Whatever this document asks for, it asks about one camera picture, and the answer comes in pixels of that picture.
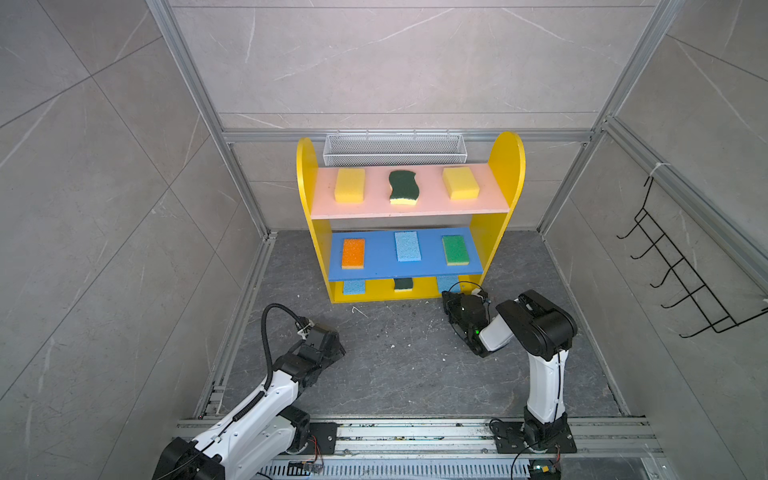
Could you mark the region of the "blue sponge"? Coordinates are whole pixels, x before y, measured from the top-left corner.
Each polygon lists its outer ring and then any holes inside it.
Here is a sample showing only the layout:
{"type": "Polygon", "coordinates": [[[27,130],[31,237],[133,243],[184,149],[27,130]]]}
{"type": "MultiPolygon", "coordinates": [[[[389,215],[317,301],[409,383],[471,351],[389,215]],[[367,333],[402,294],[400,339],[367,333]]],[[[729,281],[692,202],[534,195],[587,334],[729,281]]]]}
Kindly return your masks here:
{"type": "Polygon", "coordinates": [[[345,296],[364,295],[366,293],[365,280],[348,280],[343,282],[342,293],[345,296]]]}
{"type": "Polygon", "coordinates": [[[416,231],[398,231],[394,233],[396,256],[399,262],[418,262],[422,260],[418,233],[416,231]]]}
{"type": "Polygon", "coordinates": [[[438,293],[460,293],[462,290],[461,280],[454,275],[441,275],[436,277],[438,293]]]}

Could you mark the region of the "bright green sponge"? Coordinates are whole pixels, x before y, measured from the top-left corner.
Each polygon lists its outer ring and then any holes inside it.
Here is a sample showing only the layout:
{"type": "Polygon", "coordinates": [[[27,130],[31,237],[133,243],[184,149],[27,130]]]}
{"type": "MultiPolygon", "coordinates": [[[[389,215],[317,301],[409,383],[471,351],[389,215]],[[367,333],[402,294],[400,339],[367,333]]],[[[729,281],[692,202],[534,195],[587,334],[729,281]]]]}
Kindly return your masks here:
{"type": "Polygon", "coordinates": [[[443,236],[442,245],[447,266],[465,266],[470,263],[470,255],[462,235],[443,236]]]}

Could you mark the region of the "dark green sponge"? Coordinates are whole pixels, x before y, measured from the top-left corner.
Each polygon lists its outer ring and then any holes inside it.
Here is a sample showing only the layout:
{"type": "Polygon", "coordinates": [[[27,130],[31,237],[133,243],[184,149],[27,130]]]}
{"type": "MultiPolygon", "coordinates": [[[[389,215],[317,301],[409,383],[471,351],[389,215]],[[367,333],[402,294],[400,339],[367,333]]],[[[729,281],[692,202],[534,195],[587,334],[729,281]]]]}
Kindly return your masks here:
{"type": "Polygon", "coordinates": [[[415,206],[420,190],[416,182],[416,173],[411,170],[394,170],[389,173],[391,205],[415,206]]]}
{"type": "Polygon", "coordinates": [[[414,281],[412,278],[396,278],[394,280],[394,290],[396,292],[412,291],[414,281]]]}

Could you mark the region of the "orange sponge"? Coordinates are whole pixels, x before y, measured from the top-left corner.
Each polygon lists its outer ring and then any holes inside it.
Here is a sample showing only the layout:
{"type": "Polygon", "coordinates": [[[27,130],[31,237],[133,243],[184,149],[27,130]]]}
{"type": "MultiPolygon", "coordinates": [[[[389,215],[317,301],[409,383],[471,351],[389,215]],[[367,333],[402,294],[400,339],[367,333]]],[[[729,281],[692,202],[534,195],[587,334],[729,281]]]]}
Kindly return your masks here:
{"type": "Polygon", "coordinates": [[[345,238],[342,244],[341,268],[343,270],[363,269],[365,263],[365,240],[345,238]]]}

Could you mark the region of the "yellow sponge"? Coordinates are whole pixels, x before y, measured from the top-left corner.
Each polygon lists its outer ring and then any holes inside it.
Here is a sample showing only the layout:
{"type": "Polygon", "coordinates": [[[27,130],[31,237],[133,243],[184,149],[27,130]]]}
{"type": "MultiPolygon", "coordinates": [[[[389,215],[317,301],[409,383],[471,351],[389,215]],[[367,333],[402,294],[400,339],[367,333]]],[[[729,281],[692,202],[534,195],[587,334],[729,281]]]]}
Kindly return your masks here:
{"type": "Polygon", "coordinates": [[[479,196],[480,186],[469,167],[446,167],[442,178],[451,201],[474,200],[479,196]]]}
{"type": "Polygon", "coordinates": [[[334,200],[339,204],[361,204],[364,201],[366,170],[339,168],[334,188],[334,200]]]}

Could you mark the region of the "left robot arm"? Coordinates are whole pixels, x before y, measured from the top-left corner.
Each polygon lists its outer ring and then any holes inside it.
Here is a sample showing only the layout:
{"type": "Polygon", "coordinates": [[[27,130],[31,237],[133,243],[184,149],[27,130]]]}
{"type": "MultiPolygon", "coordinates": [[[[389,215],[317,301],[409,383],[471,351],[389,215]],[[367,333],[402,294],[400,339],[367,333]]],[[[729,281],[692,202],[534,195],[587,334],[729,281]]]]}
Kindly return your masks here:
{"type": "Polygon", "coordinates": [[[251,479],[280,454],[312,446],[310,415],[294,402],[345,355],[337,331],[309,324],[265,379],[233,412],[162,451],[154,479],[251,479]]]}

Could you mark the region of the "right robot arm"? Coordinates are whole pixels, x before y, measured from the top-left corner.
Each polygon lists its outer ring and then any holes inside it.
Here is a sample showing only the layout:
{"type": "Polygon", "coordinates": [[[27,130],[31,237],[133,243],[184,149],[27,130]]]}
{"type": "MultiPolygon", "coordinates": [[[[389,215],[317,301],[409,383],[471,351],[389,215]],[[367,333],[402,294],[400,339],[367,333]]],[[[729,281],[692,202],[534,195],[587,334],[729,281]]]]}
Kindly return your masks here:
{"type": "Polygon", "coordinates": [[[487,292],[470,294],[448,289],[443,310],[462,341],[482,358],[516,340],[529,360],[529,396],[524,408],[522,435],[526,444],[543,450],[566,432],[564,376],[568,351],[578,333],[575,320],[535,290],[496,306],[490,314],[487,292]]]}

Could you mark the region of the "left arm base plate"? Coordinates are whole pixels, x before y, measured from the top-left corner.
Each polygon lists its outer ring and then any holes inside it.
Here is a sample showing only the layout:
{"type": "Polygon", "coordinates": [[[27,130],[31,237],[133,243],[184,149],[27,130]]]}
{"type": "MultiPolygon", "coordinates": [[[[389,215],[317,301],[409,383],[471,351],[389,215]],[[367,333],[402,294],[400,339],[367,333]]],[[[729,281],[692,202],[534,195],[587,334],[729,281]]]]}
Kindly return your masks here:
{"type": "Polygon", "coordinates": [[[323,456],[335,453],[339,424],[335,422],[311,422],[308,429],[308,439],[301,455],[315,456],[315,447],[323,456]]]}

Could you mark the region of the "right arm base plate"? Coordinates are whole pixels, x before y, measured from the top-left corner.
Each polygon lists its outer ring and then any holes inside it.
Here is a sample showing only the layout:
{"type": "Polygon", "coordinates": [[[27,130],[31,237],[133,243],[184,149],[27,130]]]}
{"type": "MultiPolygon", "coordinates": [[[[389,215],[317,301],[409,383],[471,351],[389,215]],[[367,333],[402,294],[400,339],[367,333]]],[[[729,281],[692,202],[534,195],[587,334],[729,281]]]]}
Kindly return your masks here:
{"type": "Polygon", "coordinates": [[[493,418],[488,427],[499,454],[577,452],[566,415],[551,423],[541,423],[536,418],[524,421],[493,418]]]}

